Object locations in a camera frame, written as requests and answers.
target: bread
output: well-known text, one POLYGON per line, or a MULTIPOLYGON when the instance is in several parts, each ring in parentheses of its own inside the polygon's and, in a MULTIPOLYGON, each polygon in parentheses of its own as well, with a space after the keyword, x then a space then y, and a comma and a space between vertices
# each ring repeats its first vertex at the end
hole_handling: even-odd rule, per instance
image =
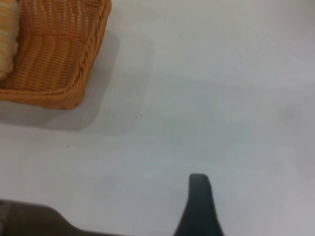
POLYGON ((0 0, 0 80, 13 71, 17 53, 20 8, 16 0, 0 0))

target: white floor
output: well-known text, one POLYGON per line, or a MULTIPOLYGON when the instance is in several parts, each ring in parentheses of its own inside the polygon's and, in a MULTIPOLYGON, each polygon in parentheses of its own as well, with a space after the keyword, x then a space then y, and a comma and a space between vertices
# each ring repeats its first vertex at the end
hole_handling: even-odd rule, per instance
POLYGON ((315 1, 113 0, 84 103, 0 103, 0 198, 169 236, 209 176, 227 236, 315 235, 315 1))

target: wicker basket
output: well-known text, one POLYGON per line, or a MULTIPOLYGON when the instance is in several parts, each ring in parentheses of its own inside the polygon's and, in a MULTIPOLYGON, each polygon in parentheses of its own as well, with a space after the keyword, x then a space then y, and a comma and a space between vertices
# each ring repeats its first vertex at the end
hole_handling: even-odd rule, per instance
POLYGON ((71 109, 84 95, 110 0, 18 0, 21 7, 14 71, 0 100, 71 109))

